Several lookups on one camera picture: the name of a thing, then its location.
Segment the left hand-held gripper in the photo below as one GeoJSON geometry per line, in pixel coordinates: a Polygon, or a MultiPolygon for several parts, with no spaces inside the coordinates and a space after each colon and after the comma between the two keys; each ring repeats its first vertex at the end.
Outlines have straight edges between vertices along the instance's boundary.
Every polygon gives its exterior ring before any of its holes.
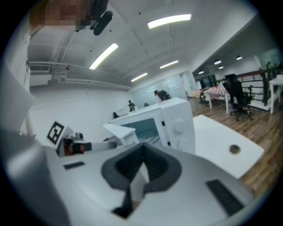
{"type": "Polygon", "coordinates": [[[107,151],[122,146],[121,142],[114,141],[88,143],[84,141],[82,133],[74,132],[69,126],[63,126],[56,121],[47,134],[47,140],[60,157],[84,154],[87,151],[107,151]]]}

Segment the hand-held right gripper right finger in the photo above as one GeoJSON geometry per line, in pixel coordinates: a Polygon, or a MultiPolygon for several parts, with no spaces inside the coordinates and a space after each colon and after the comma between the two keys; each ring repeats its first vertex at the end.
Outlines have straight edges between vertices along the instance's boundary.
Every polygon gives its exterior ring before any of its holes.
{"type": "Polygon", "coordinates": [[[253,193],[243,183],[214,163],[168,147],[152,147],[177,159],[182,172],[167,191],[146,194],[130,215],[131,223],[137,226],[207,226],[229,217],[225,206],[236,212],[254,200],[253,193]]]}

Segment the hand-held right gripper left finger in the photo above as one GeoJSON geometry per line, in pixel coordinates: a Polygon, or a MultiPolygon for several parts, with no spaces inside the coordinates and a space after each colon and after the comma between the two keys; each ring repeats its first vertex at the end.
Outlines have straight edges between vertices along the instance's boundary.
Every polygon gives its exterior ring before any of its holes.
{"type": "Polygon", "coordinates": [[[68,214],[68,226],[146,226],[112,213],[122,205],[125,192],[111,188],[101,174],[106,160],[132,147],[58,157],[53,148],[43,146],[52,181],[68,214]]]}

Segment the white microwave door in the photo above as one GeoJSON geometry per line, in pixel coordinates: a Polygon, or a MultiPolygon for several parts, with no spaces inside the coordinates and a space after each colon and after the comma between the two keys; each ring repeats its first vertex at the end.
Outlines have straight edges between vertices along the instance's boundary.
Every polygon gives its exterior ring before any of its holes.
{"type": "Polygon", "coordinates": [[[110,123],[104,124],[103,127],[112,134],[112,136],[110,138],[106,138],[103,143],[114,143],[116,147],[140,143],[135,133],[135,128],[110,123]]]}

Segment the glass microwave turntable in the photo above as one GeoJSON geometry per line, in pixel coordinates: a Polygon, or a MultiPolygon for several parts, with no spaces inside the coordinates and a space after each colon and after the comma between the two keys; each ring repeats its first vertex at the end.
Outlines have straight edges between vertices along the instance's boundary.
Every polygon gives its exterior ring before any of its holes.
{"type": "Polygon", "coordinates": [[[137,138],[140,143],[156,143],[160,137],[157,130],[145,129],[137,133],[137,138]]]}

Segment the white microwave housing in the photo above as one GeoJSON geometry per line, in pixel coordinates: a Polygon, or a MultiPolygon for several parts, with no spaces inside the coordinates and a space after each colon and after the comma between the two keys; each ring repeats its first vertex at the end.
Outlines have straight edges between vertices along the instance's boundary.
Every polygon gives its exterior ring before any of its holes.
{"type": "Polygon", "coordinates": [[[136,135],[145,129],[157,130],[154,144],[195,154],[195,130],[188,100],[172,98],[109,121],[110,124],[135,128],[136,135]]]}

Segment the white table with grommet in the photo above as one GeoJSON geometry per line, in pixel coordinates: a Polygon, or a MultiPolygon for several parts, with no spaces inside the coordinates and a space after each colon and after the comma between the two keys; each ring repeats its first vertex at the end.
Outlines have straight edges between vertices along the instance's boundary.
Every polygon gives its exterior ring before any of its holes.
{"type": "Polygon", "coordinates": [[[193,118],[196,155],[214,163],[239,179],[261,158],[264,149],[240,133],[204,115],[193,118]],[[240,154],[232,155],[228,148],[238,145],[240,154]]]}

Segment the long ceiling light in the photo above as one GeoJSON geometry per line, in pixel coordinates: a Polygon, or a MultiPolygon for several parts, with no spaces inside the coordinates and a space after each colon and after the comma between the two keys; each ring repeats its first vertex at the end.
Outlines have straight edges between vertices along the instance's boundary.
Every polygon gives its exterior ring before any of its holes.
{"type": "Polygon", "coordinates": [[[119,46],[116,43],[112,43],[103,53],[99,55],[99,57],[92,63],[89,69],[96,69],[99,64],[107,58],[113,51],[115,51],[119,46]]]}
{"type": "Polygon", "coordinates": [[[143,73],[142,75],[139,75],[139,76],[135,77],[134,79],[132,79],[131,82],[134,82],[134,81],[136,81],[136,80],[138,80],[138,79],[140,79],[142,77],[145,77],[147,75],[148,75],[148,73],[143,73]]]}
{"type": "Polygon", "coordinates": [[[170,23],[189,21],[189,20],[191,20],[191,14],[173,15],[173,16],[168,16],[168,17],[164,17],[161,19],[156,19],[156,20],[147,22],[147,25],[149,29],[152,29],[152,28],[170,24],[170,23]]]}
{"type": "Polygon", "coordinates": [[[163,69],[163,68],[169,67],[171,65],[177,64],[178,62],[179,62],[178,60],[172,61],[170,63],[167,63],[165,65],[160,66],[160,69],[163,69]]]}

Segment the white ceiling pipes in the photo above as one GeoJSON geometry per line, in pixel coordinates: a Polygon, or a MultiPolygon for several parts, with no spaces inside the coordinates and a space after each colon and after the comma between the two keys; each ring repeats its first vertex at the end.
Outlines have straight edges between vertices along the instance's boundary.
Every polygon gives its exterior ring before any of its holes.
{"type": "Polygon", "coordinates": [[[111,89],[130,90],[129,80],[110,72],[93,70],[88,67],[47,61],[31,61],[33,76],[49,76],[46,82],[56,80],[58,83],[81,84],[111,89]]]}

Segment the checkered cloth table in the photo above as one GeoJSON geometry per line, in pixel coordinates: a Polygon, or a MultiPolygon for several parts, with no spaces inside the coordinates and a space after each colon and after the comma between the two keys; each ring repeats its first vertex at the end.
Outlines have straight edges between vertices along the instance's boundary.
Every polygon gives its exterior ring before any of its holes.
{"type": "Polygon", "coordinates": [[[204,102],[208,102],[210,109],[212,109],[212,100],[218,97],[224,97],[226,105],[226,114],[229,115],[229,100],[228,91],[224,87],[211,87],[192,92],[194,98],[201,98],[204,102]]]}

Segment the black swivel chair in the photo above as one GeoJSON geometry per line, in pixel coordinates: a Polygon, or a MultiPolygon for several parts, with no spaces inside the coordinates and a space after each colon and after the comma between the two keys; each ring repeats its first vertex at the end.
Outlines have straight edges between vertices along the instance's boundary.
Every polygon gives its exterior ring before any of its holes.
{"type": "Polygon", "coordinates": [[[240,81],[238,81],[237,76],[235,74],[230,74],[225,76],[225,82],[223,86],[227,90],[230,95],[230,102],[232,103],[234,111],[230,112],[232,116],[234,113],[238,113],[236,117],[236,121],[239,121],[239,117],[244,114],[249,117],[252,121],[252,114],[250,107],[248,106],[251,104],[253,99],[252,97],[252,88],[253,85],[250,85],[247,89],[249,90],[248,93],[243,92],[243,87],[240,81]]]}

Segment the person's white sweater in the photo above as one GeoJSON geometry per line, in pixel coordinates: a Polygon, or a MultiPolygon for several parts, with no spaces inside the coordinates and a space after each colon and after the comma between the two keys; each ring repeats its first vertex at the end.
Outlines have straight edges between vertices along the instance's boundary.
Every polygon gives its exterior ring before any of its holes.
{"type": "Polygon", "coordinates": [[[30,21],[25,17],[14,31],[0,65],[0,128],[34,138],[30,116],[35,98],[30,93],[28,46],[30,21]]]}

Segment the dark railing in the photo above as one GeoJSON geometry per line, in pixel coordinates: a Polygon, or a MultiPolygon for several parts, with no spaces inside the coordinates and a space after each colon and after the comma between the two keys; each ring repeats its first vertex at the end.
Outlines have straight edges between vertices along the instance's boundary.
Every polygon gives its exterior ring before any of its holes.
{"type": "Polygon", "coordinates": [[[251,94],[254,101],[261,102],[264,106],[267,106],[268,101],[271,99],[269,81],[275,79],[280,72],[283,72],[283,67],[281,66],[239,74],[237,79],[241,82],[242,90],[245,94],[251,94]]]}

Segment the white side table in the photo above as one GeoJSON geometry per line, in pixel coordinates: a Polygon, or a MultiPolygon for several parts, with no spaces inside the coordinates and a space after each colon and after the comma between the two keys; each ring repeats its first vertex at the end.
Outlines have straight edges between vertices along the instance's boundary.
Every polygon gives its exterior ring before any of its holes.
{"type": "Polygon", "coordinates": [[[270,114],[274,112],[274,103],[276,101],[276,97],[278,101],[281,101],[281,91],[283,89],[283,75],[277,75],[274,79],[269,81],[269,87],[271,92],[271,106],[270,106],[270,114]]]}

